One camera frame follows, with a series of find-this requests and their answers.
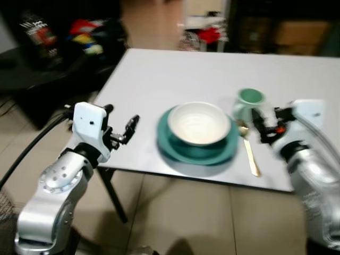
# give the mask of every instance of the black table leg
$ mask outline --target black table leg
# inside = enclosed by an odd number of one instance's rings
[[[119,218],[123,223],[128,222],[128,218],[126,217],[126,214],[124,212],[124,209],[122,207],[122,204],[120,203],[118,196],[116,194],[116,191],[114,190],[112,184],[111,184],[111,178],[113,176],[113,173],[115,169],[112,168],[105,168],[105,167],[97,167],[97,170],[99,172],[99,175],[104,182],[104,185],[106,187],[106,190],[111,198],[111,201],[116,208],[116,211],[118,213]]]

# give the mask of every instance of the teal saucer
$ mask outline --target teal saucer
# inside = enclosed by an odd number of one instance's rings
[[[168,127],[168,110],[160,118],[157,126],[159,148],[181,162],[196,165],[216,165],[229,160],[236,152],[239,132],[236,123],[229,117],[231,129],[226,138],[208,146],[189,145],[177,138]]]

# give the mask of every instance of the white bowl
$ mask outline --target white bowl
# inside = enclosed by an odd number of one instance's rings
[[[195,146],[222,140],[231,127],[229,118],[220,108],[204,102],[176,106],[169,114],[168,125],[179,139]]]

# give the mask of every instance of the gold spoon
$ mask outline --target gold spoon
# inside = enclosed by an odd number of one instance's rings
[[[250,147],[250,142],[247,139],[247,135],[249,134],[249,127],[242,120],[237,120],[237,125],[239,126],[239,133],[240,133],[240,136],[243,137],[245,150],[246,150],[246,153],[248,154],[248,160],[249,160],[249,164],[250,164],[251,173],[253,175],[255,175],[256,177],[260,177],[261,172],[260,172],[259,167],[257,166],[257,164],[255,162],[254,155],[253,155],[253,152],[252,152],[251,147]]]

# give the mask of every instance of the green mug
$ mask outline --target green mug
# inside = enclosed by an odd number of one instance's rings
[[[243,120],[245,122],[251,122],[251,109],[261,108],[265,103],[265,95],[256,89],[242,89],[239,91],[239,95],[234,105],[233,117],[236,120]]]

